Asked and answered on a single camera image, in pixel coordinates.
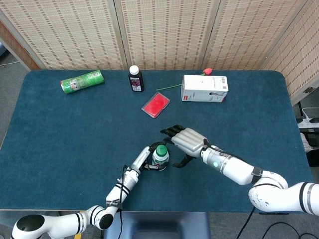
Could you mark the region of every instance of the dark bottle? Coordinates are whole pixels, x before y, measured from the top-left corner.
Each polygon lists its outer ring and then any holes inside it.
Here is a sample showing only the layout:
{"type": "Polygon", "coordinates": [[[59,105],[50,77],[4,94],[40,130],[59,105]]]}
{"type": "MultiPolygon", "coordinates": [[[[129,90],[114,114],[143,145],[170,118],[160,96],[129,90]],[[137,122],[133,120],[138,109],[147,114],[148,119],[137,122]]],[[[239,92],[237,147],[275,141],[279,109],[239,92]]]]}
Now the dark bottle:
{"type": "Polygon", "coordinates": [[[143,76],[137,66],[130,67],[129,79],[132,91],[142,92],[144,90],[143,76]]]}

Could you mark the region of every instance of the bottle label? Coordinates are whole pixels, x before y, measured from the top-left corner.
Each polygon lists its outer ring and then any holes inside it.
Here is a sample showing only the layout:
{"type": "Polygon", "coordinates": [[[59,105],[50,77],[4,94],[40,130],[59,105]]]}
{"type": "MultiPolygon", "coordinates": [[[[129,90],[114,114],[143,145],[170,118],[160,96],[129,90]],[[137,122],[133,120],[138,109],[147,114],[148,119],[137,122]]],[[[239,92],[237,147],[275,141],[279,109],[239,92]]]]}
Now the bottle label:
{"type": "Polygon", "coordinates": [[[141,89],[141,84],[140,84],[140,79],[137,77],[131,77],[131,85],[132,85],[132,89],[133,91],[142,91],[141,89]]]}

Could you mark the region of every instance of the white bottle cap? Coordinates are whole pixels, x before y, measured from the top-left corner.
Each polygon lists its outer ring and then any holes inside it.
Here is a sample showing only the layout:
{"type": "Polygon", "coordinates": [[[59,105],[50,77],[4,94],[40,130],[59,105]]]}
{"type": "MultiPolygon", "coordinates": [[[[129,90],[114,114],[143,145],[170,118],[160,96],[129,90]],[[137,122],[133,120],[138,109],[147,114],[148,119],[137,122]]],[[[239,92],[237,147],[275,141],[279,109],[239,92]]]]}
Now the white bottle cap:
{"type": "Polygon", "coordinates": [[[139,72],[140,72],[140,70],[139,70],[138,66],[131,66],[130,67],[130,73],[132,75],[137,75],[139,72]]]}

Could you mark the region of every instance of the woven screen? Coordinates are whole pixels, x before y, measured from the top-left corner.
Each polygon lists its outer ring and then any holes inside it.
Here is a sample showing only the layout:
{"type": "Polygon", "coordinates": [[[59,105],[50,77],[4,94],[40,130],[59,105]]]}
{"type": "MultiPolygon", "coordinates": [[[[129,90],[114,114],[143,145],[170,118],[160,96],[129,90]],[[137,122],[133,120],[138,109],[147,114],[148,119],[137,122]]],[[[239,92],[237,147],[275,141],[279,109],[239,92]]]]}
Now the woven screen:
{"type": "Polygon", "coordinates": [[[227,0],[205,66],[258,69],[285,30],[302,0],[227,0]]]}
{"type": "Polygon", "coordinates": [[[264,69],[283,73],[291,98],[319,75],[318,0],[312,0],[302,12],[264,69]]]}
{"type": "Polygon", "coordinates": [[[48,69],[123,69],[105,0],[0,0],[48,69]]]}
{"type": "Polygon", "coordinates": [[[131,61],[141,69],[198,69],[212,0],[122,0],[131,61]]]}

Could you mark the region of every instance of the green bottle cap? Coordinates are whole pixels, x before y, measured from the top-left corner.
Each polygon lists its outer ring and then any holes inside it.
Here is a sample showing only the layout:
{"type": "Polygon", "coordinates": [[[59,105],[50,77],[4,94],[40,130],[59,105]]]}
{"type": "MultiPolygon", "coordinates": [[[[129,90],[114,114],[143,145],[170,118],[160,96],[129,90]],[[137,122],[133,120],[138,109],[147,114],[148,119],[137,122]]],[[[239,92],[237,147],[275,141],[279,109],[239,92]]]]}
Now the green bottle cap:
{"type": "Polygon", "coordinates": [[[159,157],[163,157],[165,156],[167,153],[167,148],[165,147],[165,145],[159,145],[157,146],[156,148],[156,154],[159,156],[159,157]]]}

